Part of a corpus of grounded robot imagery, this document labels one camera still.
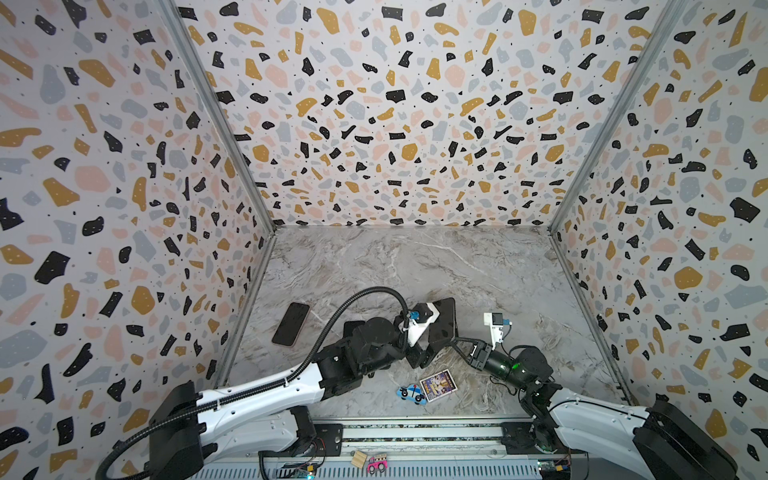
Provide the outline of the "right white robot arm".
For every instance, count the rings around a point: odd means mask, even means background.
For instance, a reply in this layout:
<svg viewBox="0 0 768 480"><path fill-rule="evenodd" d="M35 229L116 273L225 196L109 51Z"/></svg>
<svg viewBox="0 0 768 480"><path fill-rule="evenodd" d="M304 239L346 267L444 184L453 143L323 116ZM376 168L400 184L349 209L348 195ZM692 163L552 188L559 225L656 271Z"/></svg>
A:
<svg viewBox="0 0 768 480"><path fill-rule="evenodd" d="M516 389L541 449L559 443L595 454L645 479L736 479L736 461L666 400L620 405L572 391L553 380L543 352L517 346L512 355L489 343L456 338L452 347L472 368Z"/></svg>

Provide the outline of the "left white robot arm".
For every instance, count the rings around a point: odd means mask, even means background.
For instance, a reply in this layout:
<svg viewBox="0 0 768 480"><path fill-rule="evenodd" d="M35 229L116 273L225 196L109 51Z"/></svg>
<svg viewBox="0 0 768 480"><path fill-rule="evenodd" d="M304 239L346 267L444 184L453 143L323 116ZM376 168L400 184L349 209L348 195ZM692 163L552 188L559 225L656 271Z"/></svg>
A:
<svg viewBox="0 0 768 480"><path fill-rule="evenodd" d="M401 360L424 368L455 333L448 314L348 321L342 338L313 353L306 367L223 389L177 386L150 420L149 476L188 479L206 463L239 453L298 455L317 437L309 406L344 395Z"/></svg>

